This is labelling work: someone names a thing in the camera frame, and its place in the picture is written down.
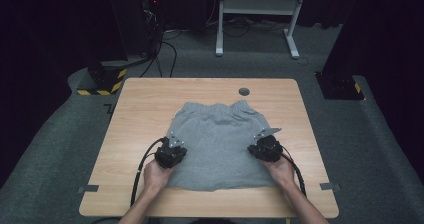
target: forearm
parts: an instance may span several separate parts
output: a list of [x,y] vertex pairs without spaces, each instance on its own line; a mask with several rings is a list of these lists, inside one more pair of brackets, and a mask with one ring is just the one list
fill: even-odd
[[316,207],[303,195],[296,184],[280,185],[303,224],[328,223]]
[[144,189],[134,204],[119,221],[119,224],[141,224],[150,204],[156,199],[160,190]]

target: gray carpet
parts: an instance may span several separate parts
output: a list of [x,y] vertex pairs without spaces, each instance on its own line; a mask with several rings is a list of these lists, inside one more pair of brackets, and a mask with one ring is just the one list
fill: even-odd
[[[224,36],[223,57],[215,57],[214,34],[183,32],[170,39],[178,34],[170,32],[165,39],[178,51],[176,78],[292,78],[298,82],[330,181],[341,187],[335,192],[340,214],[331,223],[424,223],[423,185],[391,134],[366,80],[355,77],[365,101],[322,97],[314,72],[322,70],[339,30],[297,27],[294,38],[302,56],[299,60],[291,59],[281,29]],[[226,28],[233,35],[242,31]],[[164,45],[159,60],[163,74],[169,75],[172,49]],[[130,67],[125,78],[139,76],[146,67]],[[109,124],[104,105],[115,104],[119,93],[77,95],[75,89],[84,72],[69,77],[73,94],[39,130],[1,189],[0,223],[91,223],[99,219],[79,214],[82,194],[78,188],[88,183]],[[145,76],[158,77],[156,65]]]

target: hand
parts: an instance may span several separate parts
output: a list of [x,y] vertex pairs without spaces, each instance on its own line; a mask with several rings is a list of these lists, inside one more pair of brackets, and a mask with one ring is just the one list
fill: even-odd
[[284,157],[276,162],[262,162],[268,168],[272,178],[281,188],[292,187],[294,182],[294,169],[292,164]]
[[153,159],[144,169],[144,188],[151,191],[161,191],[168,183],[169,177],[175,171],[175,168],[162,168]]

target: person's left hand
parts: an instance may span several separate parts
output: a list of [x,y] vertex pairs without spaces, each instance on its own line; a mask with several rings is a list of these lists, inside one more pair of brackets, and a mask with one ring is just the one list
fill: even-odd
[[169,177],[175,171],[173,168],[162,168],[158,162],[153,159],[144,169],[144,188],[151,191],[161,191],[168,183]]

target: person's left arm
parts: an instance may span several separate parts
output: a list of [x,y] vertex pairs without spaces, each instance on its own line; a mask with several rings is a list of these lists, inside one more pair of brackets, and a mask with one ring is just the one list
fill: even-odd
[[175,167],[164,169],[156,160],[151,161],[144,169],[144,189],[134,204],[119,221],[120,224],[140,224],[143,222],[150,204],[165,188]]

